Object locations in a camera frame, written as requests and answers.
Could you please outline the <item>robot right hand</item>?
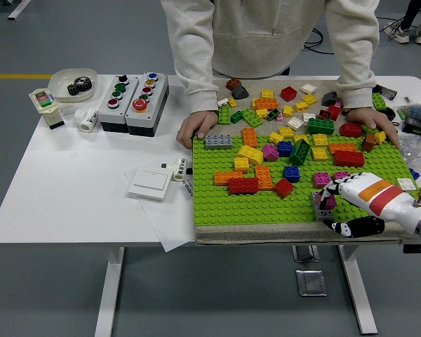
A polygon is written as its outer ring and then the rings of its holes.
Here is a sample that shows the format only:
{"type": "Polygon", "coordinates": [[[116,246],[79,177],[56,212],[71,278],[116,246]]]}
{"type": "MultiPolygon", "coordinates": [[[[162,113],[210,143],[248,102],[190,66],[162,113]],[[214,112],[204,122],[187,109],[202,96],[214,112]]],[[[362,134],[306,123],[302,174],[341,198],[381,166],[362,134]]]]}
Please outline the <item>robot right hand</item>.
{"type": "Polygon", "coordinates": [[[323,223],[344,237],[357,238],[380,234],[386,222],[396,222],[414,237],[421,238],[421,201],[400,187],[373,173],[355,173],[332,180],[320,192],[320,205],[333,195],[340,195],[368,213],[366,217],[323,223]]]}

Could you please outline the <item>person's left hand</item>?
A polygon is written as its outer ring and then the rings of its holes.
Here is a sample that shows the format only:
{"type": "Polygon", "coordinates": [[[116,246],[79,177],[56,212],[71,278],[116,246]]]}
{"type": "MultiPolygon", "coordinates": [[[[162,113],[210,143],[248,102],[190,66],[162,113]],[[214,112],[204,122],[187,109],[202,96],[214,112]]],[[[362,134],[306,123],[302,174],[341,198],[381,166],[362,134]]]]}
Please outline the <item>person's left hand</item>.
{"type": "Polygon", "coordinates": [[[372,107],[349,108],[344,110],[342,114],[349,122],[363,124],[371,129],[381,128],[397,149],[401,147],[397,130],[385,114],[372,107]]]}

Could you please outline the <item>person's right hand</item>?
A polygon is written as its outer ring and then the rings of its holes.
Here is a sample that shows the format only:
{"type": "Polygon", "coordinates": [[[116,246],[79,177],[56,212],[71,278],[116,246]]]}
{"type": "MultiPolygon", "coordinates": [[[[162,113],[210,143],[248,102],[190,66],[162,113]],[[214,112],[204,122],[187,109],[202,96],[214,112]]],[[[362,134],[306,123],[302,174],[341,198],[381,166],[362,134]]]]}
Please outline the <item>person's right hand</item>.
{"type": "Polygon", "coordinates": [[[176,140],[186,149],[192,149],[192,138],[205,138],[208,132],[218,122],[216,111],[198,111],[191,113],[183,122],[177,133],[176,140]]]}

